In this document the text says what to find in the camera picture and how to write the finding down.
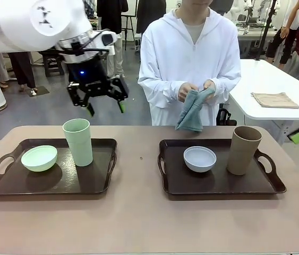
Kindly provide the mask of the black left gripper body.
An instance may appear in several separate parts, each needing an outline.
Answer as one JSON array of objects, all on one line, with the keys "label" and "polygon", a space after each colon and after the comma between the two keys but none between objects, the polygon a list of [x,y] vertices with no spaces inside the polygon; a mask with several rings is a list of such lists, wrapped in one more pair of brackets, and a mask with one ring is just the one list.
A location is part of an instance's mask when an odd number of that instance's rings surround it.
[{"label": "black left gripper body", "polygon": [[110,78],[102,65],[100,58],[92,58],[80,63],[67,65],[73,82],[79,84],[79,89],[88,95],[108,95]]}]

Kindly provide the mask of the person's right hand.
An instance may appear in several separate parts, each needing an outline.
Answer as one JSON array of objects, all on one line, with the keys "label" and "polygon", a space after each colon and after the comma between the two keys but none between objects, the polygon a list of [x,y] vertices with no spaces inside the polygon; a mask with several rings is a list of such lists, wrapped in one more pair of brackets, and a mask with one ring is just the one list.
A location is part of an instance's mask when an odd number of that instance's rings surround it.
[{"label": "person's right hand", "polygon": [[185,102],[187,94],[192,90],[197,91],[198,90],[197,86],[195,86],[191,83],[188,83],[188,82],[183,83],[180,86],[179,91],[178,91],[178,96],[177,96],[178,100],[180,102]]}]

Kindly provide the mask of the person's left hand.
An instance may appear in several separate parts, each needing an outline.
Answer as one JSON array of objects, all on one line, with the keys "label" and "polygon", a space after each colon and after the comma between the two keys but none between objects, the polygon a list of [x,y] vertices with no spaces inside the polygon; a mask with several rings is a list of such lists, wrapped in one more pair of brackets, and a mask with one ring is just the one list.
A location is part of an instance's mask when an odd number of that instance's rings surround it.
[{"label": "person's left hand", "polygon": [[204,90],[211,90],[212,93],[210,93],[207,98],[205,99],[205,103],[208,103],[215,95],[215,92],[216,92],[216,85],[213,81],[211,80],[207,80],[204,85],[203,85],[203,89]]}]

